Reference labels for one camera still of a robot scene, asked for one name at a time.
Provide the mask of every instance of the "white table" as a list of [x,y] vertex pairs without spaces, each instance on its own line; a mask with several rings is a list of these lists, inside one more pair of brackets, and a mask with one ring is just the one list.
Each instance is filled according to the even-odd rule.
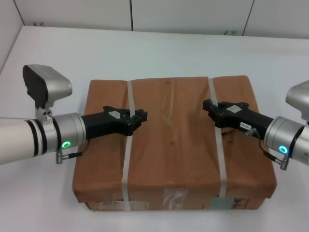
[[[309,41],[23,27],[0,74],[0,124],[34,117],[22,78],[25,64],[69,78],[73,94],[53,113],[84,113],[91,79],[247,75],[260,112],[302,122],[285,103],[289,87],[308,79]],[[1,231],[308,231],[309,167],[274,165],[273,197],[256,211],[92,212],[71,190],[75,160],[53,154],[0,166]]]

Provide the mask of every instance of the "tape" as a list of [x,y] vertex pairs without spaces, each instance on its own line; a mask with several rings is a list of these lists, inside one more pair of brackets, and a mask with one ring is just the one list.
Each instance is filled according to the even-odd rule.
[[[135,115],[135,104],[134,104],[134,98],[133,98],[132,81],[127,82],[127,96],[128,96],[128,101],[129,101],[130,116],[134,116]],[[127,178],[129,174],[132,140],[133,140],[133,135],[128,136],[126,138],[125,160],[124,160],[124,168],[122,172],[122,182],[121,182],[122,195],[123,195],[126,211],[131,210],[131,205],[129,202],[129,194],[127,190]]]
[[[211,93],[211,99],[214,102],[217,102],[217,96],[216,96],[216,91],[213,85],[213,79],[209,78],[208,83],[209,83],[209,90]],[[220,179],[221,179],[219,197],[225,197],[226,187],[227,187],[227,177],[226,177],[226,167],[225,167],[225,158],[224,158],[224,152],[223,152],[221,129],[215,127],[214,132],[216,136],[219,172],[220,172]]]

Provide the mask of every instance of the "brown cardboard box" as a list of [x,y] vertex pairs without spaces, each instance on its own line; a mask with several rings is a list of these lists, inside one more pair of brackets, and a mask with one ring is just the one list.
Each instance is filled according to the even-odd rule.
[[[258,111],[248,77],[213,80],[218,101],[247,102]],[[131,210],[256,209],[270,198],[277,182],[271,160],[257,139],[223,129],[226,197],[217,197],[221,179],[214,123],[202,110],[211,98],[208,78],[159,78],[132,81],[136,109],[148,120],[133,135],[128,173]],[[126,81],[93,80],[85,114],[103,106],[129,108]],[[92,210],[124,210],[122,172],[126,137],[111,134],[91,140],[77,158],[73,191]]]

